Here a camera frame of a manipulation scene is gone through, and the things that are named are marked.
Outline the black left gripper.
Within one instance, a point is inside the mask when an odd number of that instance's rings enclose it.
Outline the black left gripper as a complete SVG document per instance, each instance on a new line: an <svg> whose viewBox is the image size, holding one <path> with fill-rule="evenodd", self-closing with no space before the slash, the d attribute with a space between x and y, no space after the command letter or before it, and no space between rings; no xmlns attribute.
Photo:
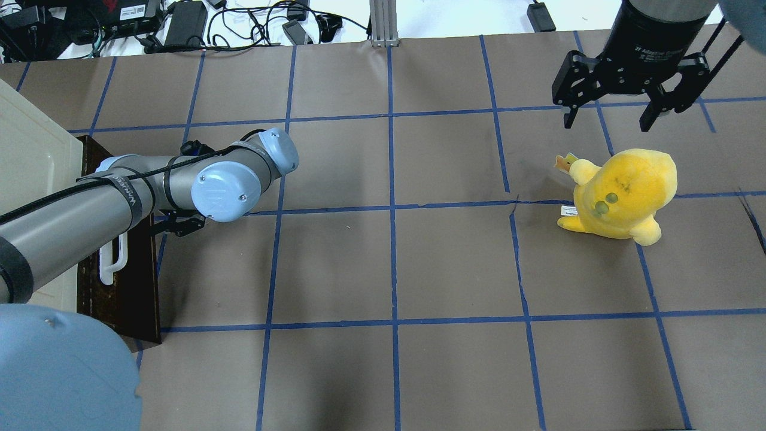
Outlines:
<svg viewBox="0 0 766 431"><path fill-rule="evenodd" d="M162 210L161 219L153 224L153 235L172 233L184 237L199 231L205 226L207 218L194 210Z"/></svg>

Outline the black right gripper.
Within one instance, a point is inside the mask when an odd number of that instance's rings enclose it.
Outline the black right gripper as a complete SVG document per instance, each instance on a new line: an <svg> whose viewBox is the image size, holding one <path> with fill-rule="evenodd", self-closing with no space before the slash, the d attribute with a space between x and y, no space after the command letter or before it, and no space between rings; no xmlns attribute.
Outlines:
<svg viewBox="0 0 766 431"><path fill-rule="evenodd" d="M691 107L711 81L706 55L688 51L705 21L618 12L601 53L570 51L555 76L552 102L563 109L564 128L573 126L582 106L604 95L648 95L639 120L643 132L661 115Z"/></svg>

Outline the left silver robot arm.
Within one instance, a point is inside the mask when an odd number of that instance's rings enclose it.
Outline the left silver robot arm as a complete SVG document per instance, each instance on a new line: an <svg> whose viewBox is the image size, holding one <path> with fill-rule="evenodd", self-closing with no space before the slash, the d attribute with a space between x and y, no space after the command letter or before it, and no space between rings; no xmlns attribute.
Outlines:
<svg viewBox="0 0 766 431"><path fill-rule="evenodd" d="M153 212L230 223L298 166L287 131L254 130L198 156L107 158L73 186L4 214L2 429L138 430L139 370L121 336L31 296Z"/></svg>

